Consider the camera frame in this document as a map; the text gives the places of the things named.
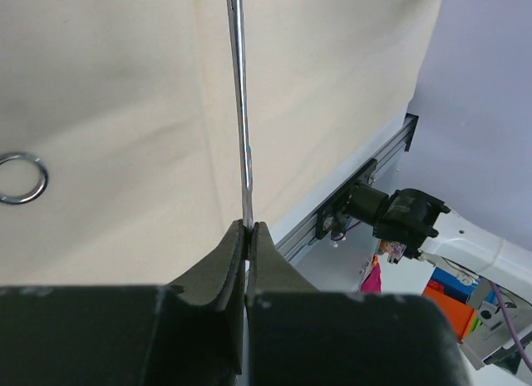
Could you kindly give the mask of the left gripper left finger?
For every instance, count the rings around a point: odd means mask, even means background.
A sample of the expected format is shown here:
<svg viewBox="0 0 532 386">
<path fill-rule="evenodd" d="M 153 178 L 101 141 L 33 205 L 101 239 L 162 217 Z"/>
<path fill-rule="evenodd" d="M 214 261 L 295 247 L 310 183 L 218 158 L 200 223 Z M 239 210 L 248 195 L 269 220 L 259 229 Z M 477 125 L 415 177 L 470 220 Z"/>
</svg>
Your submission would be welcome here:
<svg viewBox="0 0 532 386">
<path fill-rule="evenodd" d="M 165 287 L 157 328 L 159 385 L 233 385 L 242 372 L 245 228 Z"/>
</svg>

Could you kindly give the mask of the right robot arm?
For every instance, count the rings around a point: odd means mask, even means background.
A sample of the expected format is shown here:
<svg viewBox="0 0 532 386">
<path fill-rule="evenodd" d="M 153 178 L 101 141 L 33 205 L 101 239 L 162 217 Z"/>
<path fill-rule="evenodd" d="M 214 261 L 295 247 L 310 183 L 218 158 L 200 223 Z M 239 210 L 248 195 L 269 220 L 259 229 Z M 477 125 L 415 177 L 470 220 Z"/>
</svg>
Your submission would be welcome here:
<svg viewBox="0 0 532 386">
<path fill-rule="evenodd" d="M 409 258 L 441 257 L 531 301 L 531 252 L 473 224 L 432 195 L 415 189 L 387 195 L 358 182 L 347 213 L 370 225 L 379 240 L 403 244 Z"/>
</svg>

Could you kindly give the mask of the steel surgical forceps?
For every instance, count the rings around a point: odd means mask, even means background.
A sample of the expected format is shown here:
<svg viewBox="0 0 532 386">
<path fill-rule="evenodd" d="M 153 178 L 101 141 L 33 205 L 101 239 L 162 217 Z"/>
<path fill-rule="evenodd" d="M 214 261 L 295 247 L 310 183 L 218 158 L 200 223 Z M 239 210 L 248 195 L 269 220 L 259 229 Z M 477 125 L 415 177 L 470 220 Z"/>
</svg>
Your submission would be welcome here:
<svg viewBox="0 0 532 386">
<path fill-rule="evenodd" d="M 243 0 L 227 0 L 227 8 L 239 128 L 242 218 L 244 226 L 248 230 L 252 230 L 254 227 L 253 171 L 251 146 L 249 142 Z"/>
</svg>

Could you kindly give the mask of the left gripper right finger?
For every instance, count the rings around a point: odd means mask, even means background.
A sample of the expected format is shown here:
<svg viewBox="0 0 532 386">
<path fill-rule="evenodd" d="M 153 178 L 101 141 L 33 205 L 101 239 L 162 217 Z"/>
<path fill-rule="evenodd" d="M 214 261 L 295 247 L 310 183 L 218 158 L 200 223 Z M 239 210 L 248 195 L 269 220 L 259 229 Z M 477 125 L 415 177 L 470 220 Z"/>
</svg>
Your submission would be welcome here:
<svg viewBox="0 0 532 386">
<path fill-rule="evenodd" d="M 257 222 L 249 242 L 247 294 L 317 292 L 277 251 L 265 222 Z"/>
</svg>

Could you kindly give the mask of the steel surgical scissors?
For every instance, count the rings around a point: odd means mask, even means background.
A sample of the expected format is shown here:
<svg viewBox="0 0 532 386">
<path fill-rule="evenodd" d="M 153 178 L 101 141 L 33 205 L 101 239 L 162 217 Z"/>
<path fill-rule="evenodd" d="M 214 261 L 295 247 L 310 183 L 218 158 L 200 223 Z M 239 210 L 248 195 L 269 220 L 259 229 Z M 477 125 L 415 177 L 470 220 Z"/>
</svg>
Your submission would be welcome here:
<svg viewBox="0 0 532 386">
<path fill-rule="evenodd" d="M 1 202 L 23 205 L 37 199 L 47 188 L 49 174 L 39 156 L 28 152 L 1 154 Z"/>
</svg>

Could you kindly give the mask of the aluminium front rail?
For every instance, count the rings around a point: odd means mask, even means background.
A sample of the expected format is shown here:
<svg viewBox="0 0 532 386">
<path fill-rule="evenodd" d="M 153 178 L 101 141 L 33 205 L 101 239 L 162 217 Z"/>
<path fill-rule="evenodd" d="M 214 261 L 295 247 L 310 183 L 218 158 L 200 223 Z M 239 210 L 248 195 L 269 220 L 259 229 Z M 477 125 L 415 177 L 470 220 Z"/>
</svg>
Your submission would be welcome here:
<svg viewBox="0 0 532 386">
<path fill-rule="evenodd" d="M 347 207 L 354 186 L 357 183 L 373 185 L 404 152 L 410 150 L 418 121 L 418 115 L 408 112 L 402 128 L 276 244 L 279 253 L 290 261 L 302 250 L 330 237 L 332 231 L 347 230 Z"/>
</svg>

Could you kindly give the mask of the beige cloth wrap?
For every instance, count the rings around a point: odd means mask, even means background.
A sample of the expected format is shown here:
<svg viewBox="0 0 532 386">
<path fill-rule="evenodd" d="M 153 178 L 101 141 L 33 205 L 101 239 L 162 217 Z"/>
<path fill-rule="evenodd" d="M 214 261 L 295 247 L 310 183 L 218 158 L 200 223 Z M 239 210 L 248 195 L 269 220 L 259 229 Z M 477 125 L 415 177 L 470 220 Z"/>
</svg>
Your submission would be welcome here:
<svg viewBox="0 0 532 386">
<path fill-rule="evenodd" d="M 254 215 L 276 237 L 398 130 L 442 0 L 244 0 Z M 1 0 L 5 285 L 166 283 L 242 213 L 226 0 Z"/>
</svg>

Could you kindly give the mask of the colourful blocks outside cell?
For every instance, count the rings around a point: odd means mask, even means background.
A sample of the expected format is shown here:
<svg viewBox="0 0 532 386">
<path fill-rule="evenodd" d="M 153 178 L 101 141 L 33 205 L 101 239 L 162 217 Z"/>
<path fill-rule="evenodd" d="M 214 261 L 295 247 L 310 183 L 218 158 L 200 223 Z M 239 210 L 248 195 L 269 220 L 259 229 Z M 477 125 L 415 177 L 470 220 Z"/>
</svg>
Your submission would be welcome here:
<svg viewBox="0 0 532 386">
<path fill-rule="evenodd" d="M 460 343 L 482 325 L 477 309 L 467 304 L 476 287 L 435 268 L 422 293 L 445 314 Z"/>
</svg>

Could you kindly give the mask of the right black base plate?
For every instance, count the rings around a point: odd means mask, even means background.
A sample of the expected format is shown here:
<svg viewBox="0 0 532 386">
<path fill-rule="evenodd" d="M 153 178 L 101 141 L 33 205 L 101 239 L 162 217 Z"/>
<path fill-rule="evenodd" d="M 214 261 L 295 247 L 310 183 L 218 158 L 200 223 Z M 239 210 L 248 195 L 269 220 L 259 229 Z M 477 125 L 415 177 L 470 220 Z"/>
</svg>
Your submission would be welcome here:
<svg viewBox="0 0 532 386">
<path fill-rule="evenodd" d="M 335 225 L 340 224 L 340 218 L 347 215 L 347 206 L 355 185 L 357 183 L 368 185 L 377 164 L 377 159 L 367 160 L 318 207 L 314 227 L 314 237 L 317 240 L 322 240 Z"/>
</svg>

